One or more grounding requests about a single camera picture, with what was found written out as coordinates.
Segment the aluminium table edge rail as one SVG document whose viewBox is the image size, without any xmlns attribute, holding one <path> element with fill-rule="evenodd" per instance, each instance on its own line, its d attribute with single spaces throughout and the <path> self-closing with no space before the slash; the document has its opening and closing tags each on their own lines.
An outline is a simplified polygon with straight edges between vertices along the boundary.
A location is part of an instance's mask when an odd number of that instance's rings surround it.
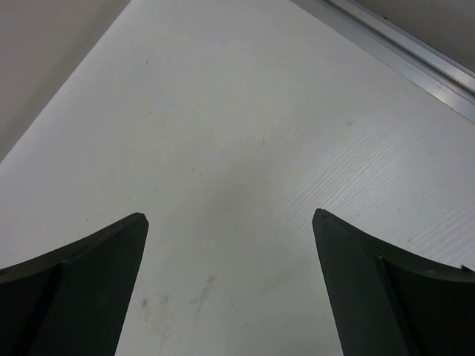
<svg viewBox="0 0 475 356">
<path fill-rule="evenodd" d="M 474 121 L 473 1 L 297 1 L 296 5 Z"/>
</svg>

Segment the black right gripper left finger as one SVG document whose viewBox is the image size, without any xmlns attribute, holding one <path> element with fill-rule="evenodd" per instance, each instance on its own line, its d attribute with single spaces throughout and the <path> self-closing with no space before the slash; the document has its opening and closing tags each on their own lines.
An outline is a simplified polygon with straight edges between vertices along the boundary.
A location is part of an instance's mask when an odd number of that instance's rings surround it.
<svg viewBox="0 0 475 356">
<path fill-rule="evenodd" d="M 1 270 L 2 355 L 114 355 L 143 258 L 133 213 Z"/>
</svg>

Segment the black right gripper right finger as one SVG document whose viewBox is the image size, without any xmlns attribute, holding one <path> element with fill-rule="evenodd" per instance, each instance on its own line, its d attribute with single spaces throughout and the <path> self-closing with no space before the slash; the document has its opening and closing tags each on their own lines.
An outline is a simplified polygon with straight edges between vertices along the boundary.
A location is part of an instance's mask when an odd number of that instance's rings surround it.
<svg viewBox="0 0 475 356">
<path fill-rule="evenodd" d="M 474 271 L 438 263 L 324 209 L 315 244 L 344 355 L 473 355 Z"/>
</svg>

